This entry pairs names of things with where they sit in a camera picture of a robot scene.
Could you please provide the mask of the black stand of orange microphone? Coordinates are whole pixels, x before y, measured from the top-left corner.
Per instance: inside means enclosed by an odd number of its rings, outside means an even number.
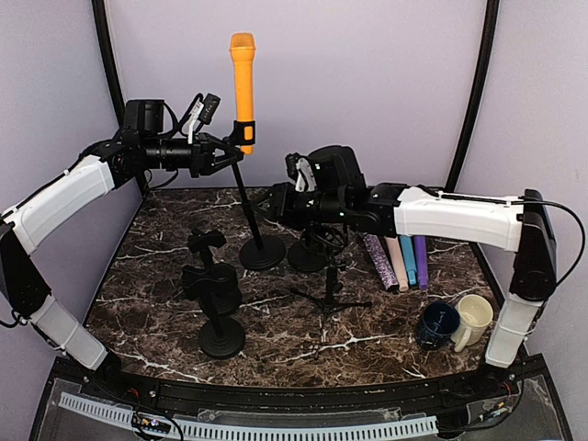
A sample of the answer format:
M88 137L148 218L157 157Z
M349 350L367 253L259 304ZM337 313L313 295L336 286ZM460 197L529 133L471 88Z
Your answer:
M252 147L254 145L255 122L233 122L232 133L225 139L232 147ZM265 271L282 262L286 256L286 245L275 235L262 234L259 231L254 210L247 196L243 178L237 163L232 165L233 176L239 189L243 214L250 227L252 238L240 249L239 259L245 269Z

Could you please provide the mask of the black stand of purple microphone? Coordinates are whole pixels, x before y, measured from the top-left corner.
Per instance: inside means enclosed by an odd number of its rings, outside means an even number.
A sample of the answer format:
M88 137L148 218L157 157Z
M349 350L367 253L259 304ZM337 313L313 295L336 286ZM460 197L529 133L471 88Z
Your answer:
M326 267L326 246L319 227L304 230L288 249L289 265L302 273L318 272Z

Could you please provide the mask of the black tripod shock-mount stand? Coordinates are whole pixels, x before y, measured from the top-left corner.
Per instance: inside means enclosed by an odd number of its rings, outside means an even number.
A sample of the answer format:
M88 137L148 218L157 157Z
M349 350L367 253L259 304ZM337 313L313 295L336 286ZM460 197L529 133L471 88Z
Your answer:
M342 230L321 224L312 225L311 227L320 228L322 241L326 246L327 265L325 267L326 279L324 294L321 297L316 297L302 292L297 288L292 288L290 292L294 296L310 300L317 307L321 313L321 330L323 330L327 320L336 313L350 308L371 308L373 303L371 301L344 302L335 297L335 294L339 293L344 287L344 284L339 281L339 272L346 270L347 263L345 261L338 262L336 258L349 244L347 227L344 226Z

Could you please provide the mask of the black stand of blue microphone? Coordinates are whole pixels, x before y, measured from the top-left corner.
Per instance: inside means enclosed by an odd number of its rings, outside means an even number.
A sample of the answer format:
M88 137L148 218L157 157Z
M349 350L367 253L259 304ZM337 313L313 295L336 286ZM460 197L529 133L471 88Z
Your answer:
M198 332L198 343L202 352L214 359L228 359L236 356L245 345L243 326L230 316L220 317L214 306L209 289L202 295L208 320Z

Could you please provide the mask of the glitter silver-head microphone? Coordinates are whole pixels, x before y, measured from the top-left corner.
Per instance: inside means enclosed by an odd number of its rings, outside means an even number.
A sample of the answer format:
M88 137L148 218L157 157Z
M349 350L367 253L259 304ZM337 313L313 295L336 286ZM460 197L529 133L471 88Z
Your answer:
M399 286L399 282L379 237L374 234L364 234L362 240L376 268L383 288L386 291L393 291Z

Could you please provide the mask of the orange microphone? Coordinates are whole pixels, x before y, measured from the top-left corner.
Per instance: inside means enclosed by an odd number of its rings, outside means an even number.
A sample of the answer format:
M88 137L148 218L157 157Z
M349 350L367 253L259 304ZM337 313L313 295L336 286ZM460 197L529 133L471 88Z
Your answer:
M254 35L239 32L232 35L230 54L233 63L236 119L233 124L235 143L241 151L254 152Z

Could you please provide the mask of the beige microphone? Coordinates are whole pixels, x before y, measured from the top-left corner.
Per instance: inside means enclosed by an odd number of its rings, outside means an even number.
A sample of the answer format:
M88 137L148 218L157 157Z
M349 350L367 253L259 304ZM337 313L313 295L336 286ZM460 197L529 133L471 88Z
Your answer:
M389 250L391 265L398 280L399 292L406 292L409 290L409 281L399 240L386 237L385 241Z

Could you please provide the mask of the blue microphone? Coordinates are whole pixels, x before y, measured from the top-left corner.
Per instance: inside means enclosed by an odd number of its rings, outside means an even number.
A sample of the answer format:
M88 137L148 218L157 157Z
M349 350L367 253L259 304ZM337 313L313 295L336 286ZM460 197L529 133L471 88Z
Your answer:
M417 266L415 261L415 254L413 250L413 241L409 236L402 235L400 237L400 245L402 256L405 264L405 269L410 286L417 285Z

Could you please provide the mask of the purple microphone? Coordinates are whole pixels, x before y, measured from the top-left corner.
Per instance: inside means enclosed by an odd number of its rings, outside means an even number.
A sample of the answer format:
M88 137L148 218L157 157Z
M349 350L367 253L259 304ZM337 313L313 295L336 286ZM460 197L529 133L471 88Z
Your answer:
M416 259L418 286L420 290L427 290L429 286L429 272L425 237L421 235L414 236L413 246Z

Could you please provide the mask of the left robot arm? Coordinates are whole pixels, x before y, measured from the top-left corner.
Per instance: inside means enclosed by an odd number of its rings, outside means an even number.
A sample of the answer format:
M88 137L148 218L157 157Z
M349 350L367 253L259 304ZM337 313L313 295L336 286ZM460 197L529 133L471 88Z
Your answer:
M1 292L14 318L31 323L57 350L95 371L95 387L111 401L130 392L120 359L56 300L31 256L79 210L147 170L186 169L199 177L241 161L245 146L255 142L255 122L239 116L224 139L202 132L219 103L214 95L196 98L165 131L163 100L128 101L113 139L84 149L70 168L1 216Z

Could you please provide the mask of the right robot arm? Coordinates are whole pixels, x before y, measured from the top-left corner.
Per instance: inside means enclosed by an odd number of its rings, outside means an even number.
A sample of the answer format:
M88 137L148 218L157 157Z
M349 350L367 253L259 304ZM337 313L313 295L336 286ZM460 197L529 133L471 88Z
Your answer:
M367 184L354 150L331 145L286 158L289 180L254 199L265 219L292 230L341 224L356 232L394 238L433 236L482 243L512 252L514 273L492 331L485 364L469 378L469 391L487 399L502 387L504 372L548 299L563 282L547 209L572 209L528 189L521 196L447 193L423 185Z

